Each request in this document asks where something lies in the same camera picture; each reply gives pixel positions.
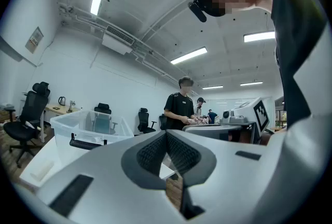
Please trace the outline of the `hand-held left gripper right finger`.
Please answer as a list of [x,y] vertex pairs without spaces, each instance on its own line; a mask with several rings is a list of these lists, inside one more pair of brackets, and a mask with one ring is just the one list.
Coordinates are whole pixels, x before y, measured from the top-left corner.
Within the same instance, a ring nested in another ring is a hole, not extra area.
[[182,209],[199,209],[186,219],[166,200],[166,223],[249,223],[275,171],[284,134],[268,145],[220,141],[179,130],[166,132],[181,143],[178,172],[183,178]]

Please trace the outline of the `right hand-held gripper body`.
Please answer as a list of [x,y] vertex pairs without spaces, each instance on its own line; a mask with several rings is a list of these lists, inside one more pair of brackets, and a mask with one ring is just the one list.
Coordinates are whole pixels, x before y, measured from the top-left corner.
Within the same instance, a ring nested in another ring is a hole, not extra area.
[[269,122],[269,116],[261,97],[224,111],[219,121],[220,124],[250,127],[252,129],[251,144],[260,143],[261,136],[266,131]]

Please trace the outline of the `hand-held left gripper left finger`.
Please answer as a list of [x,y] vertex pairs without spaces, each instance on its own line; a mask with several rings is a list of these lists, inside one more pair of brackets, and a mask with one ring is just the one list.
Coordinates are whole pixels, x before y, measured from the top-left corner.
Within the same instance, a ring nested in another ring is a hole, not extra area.
[[166,194],[166,183],[141,168],[136,153],[143,144],[179,130],[154,132],[97,147],[50,177],[32,194],[15,190],[42,223],[186,223]]

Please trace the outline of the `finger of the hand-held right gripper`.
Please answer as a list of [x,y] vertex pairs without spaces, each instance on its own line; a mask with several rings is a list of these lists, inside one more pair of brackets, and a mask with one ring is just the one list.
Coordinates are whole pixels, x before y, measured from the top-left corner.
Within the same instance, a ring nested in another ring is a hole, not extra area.
[[229,141],[229,133],[231,131],[240,131],[240,125],[228,124],[207,124],[207,125],[187,125],[182,131],[200,135],[208,138],[219,139],[222,141]]

